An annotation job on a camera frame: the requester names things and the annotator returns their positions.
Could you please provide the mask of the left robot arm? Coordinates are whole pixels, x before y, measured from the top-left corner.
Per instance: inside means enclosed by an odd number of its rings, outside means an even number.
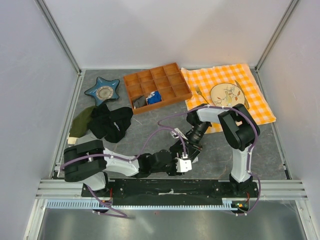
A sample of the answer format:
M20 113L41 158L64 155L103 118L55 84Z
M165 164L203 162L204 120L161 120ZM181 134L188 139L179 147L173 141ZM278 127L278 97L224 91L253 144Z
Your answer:
M67 183L83 183L99 197L110 191L107 172L122 174L130 178L146 178L155 173L169 176L182 175L192 170L193 161L188 154L160 150L139 156L119 154L104 147L101 140L93 140L68 147L63 152L64 172Z

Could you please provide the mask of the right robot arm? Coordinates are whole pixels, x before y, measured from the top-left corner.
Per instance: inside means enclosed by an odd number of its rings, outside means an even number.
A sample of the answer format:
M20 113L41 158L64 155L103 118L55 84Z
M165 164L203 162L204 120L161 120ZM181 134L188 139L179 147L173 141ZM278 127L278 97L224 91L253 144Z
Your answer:
M187 113L186 121L192 125L186 137L194 145L200 143L212 123L220 124L233 154L229 191L235 197L242 196L253 183L252 151L260 135L246 107L241 103L233 107L202 104Z

